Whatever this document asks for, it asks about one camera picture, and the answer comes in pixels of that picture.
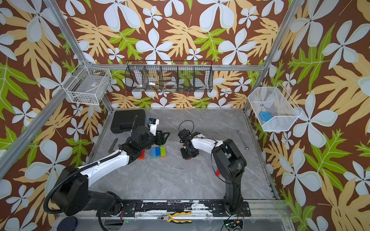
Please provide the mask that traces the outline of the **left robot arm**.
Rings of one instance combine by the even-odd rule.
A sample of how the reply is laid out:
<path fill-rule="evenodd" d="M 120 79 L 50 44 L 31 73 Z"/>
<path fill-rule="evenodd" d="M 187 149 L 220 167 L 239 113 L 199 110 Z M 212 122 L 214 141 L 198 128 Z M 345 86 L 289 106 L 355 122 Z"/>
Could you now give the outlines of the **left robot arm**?
<path fill-rule="evenodd" d="M 75 215 L 85 210 L 105 211 L 117 216 L 122 199 L 115 193 L 91 191 L 97 180 L 138 159 L 144 150 L 162 146 L 170 133 L 157 130 L 159 120 L 150 118 L 146 126 L 132 125 L 131 136 L 108 156 L 87 165 L 65 168 L 46 195 L 43 209 L 48 214 Z"/>

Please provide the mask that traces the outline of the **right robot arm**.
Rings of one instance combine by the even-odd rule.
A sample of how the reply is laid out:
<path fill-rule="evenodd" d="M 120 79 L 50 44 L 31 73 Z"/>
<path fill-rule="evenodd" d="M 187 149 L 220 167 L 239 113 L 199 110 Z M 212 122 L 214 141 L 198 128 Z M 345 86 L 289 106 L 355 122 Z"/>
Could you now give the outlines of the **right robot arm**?
<path fill-rule="evenodd" d="M 181 148 L 183 159 L 195 158 L 200 150 L 213 157 L 217 169 L 225 179 L 225 210 L 229 215 L 236 215 L 243 202 L 241 178 L 247 162 L 233 140 L 217 141 L 205 137 L 199 132 L 191 133 L 186 129 L 179 131 L 178 137 L 183 144 L 183 148 Z"/>

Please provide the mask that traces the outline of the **dark blue upturned lego brick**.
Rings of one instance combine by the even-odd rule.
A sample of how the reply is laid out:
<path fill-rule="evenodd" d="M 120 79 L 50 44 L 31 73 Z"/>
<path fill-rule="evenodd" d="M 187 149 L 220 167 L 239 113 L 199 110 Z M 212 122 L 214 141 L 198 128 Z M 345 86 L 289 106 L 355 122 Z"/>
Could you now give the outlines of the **dark blue upturned lego brick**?
<path fill-rule="evenodd" d="M 155 148 L 155 153 L 156 153 L 156 158 L 161 157 L 161 148 L 160 147 L 156 147 Z"/>

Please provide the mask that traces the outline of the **light blue lego brick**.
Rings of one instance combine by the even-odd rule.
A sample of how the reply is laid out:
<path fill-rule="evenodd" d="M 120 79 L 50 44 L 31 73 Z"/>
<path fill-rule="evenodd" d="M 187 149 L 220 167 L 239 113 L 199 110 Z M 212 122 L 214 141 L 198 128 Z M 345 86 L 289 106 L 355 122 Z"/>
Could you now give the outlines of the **light blue lego brick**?
<path fill-rule="evenodd" d="M 151 148 L 150 149 L 150 156 L 153 159 L 157 157 L 157 148 Z"/>

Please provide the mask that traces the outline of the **lime green lego brick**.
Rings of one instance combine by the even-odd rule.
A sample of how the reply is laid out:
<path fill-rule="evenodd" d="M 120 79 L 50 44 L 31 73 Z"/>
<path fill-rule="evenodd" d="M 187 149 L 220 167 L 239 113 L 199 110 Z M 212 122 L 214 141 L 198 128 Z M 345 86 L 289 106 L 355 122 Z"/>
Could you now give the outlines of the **lime green lego brick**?
<path fill-rule="evenodd" d="M 161 151 L 161 158 L 166 157 L 166 148 L 165 148 L 165 146 L 161 146 L 160 151 Z"/>

